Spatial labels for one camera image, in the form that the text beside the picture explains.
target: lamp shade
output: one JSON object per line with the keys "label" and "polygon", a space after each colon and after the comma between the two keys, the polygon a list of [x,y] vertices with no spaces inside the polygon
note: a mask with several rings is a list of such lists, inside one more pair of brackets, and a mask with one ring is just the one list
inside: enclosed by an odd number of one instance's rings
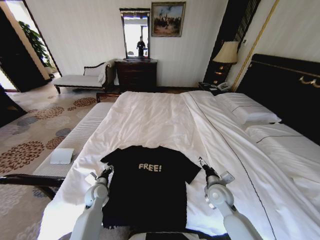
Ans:
{"label": "lamp shade", "polygon": [[237,62],[238,41],[225,41],[212,60],[217,63],[235,64]]}

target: telephone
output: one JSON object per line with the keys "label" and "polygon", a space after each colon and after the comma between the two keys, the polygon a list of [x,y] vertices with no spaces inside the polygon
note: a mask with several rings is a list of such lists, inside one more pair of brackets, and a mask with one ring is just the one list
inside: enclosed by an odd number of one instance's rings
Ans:
{"label": "telephone", "polygon": [[230,86],[228,85],[227,82],[223,82],[223,83],[220,83],[217,88],[222,91],[222,92],[226,92],[227,90],[230,89]]}
{"label": "telephone", "polygon": [[220,83],[219,85],[214,85],[210,83],[204,83],[205,86],[209,86],[210,91],[217,91],[218,89],[222,92],[226,92],[230,89],[227,82]]}

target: painting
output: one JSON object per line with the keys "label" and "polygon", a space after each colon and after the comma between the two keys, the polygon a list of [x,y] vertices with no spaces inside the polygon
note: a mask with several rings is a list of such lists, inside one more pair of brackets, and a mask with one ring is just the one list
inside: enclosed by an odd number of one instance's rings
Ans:
{"label": "painting", "polygon": [[185,16],[185,1],[152,3],[152,36],[181,37]]}

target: black headboard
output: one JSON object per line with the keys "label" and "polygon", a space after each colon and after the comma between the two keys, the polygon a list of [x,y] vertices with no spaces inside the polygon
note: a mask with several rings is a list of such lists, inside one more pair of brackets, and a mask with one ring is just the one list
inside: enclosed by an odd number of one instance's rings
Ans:
{"label": "black headboard", "polygon": [[254,54],[237,93],[244,93],[320,145],[320,63]]}

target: chaise lounge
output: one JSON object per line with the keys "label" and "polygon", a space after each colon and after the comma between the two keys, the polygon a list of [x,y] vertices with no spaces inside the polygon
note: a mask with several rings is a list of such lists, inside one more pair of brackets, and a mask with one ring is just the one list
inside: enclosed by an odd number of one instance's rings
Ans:
{"label": "chaise lounge", "polygon": [[53,84],[60,94],[60,87],[79,89],[107,89],[114,84],[116,70],[114,61],[102,62],[97,66],[85,66],[83,75],[65,75],[53,80]]}

